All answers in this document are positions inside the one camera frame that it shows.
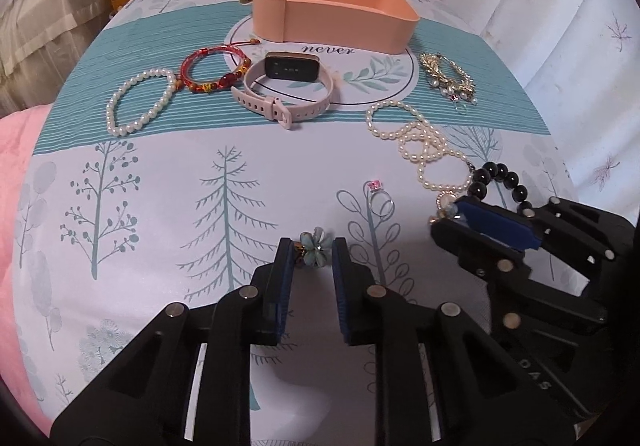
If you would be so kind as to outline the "pink smart watch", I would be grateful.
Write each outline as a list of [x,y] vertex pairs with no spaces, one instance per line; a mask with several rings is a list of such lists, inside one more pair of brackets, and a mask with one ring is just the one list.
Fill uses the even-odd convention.
[[[285,105],[274,95],[260,95],[252,85],[262,77],[312,84],[319,82],[326,94],[311,104]],[[232,98],[255,114],[276,121],[285,130],[295,122],[308,121],[323,115],[330,107],[335,92],[334,80],[314,55],[295,52],[268,52],[259,62],[250,65],[243,77],[243,88],[231,88]]]

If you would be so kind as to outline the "white leaf print curtain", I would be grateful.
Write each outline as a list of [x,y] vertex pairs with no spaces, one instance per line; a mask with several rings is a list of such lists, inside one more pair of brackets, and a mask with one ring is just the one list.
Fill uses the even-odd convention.
[[583,203],[639,213],[636,0],[440,0],[518,79]]

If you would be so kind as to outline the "pink open box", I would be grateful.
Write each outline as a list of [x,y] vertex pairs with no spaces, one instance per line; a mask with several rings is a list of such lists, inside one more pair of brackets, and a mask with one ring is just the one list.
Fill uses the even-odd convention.
[[252,0],[252,8],[262,39],[387,54],[405,50],[420,20],[407,0]]

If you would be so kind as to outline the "beige lace curtain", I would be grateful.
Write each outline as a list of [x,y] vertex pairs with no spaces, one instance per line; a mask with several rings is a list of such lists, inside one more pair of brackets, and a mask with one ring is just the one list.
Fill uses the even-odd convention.
[[1,0],[1,115],[55,100],[110,0]]

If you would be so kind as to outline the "pink blanket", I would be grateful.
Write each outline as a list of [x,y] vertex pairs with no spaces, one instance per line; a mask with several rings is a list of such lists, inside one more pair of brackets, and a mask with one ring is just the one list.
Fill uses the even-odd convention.
[[21,188],[50,109],[50,106],[37,106],[2,118],[0,143],[1,378],[17,403],[45,436],[49,435],[51,420],[42,413],[32,392],[18,344],[12,292],[12,253]]

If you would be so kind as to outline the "tree print cloth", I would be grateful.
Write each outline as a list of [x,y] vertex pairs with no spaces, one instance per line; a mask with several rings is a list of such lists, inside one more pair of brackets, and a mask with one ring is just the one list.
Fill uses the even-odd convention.
[[[51,422],[167,304],[201,307],[248,283],[283,237],[344,237],[375,280],[411,302],[458,302],[487,325],[482,283],[428,235],[436,195],[416,176],[418,145],[380,140],[424,116],[452,154],[427,177],[458,185],[503,162],[533,203],[575,188],[521,84],[436,0],[398,54],[292,43],[334,80],[329,109],[285,130],[229,91],[169,92],[193,51],[254,36],[250,0],[131,0],[91,44],[43,122],[14,224],[13,307],[32,392]],[[259,78],[283,104],[319,82]],[[380,180],[391,218],[370,211]]]

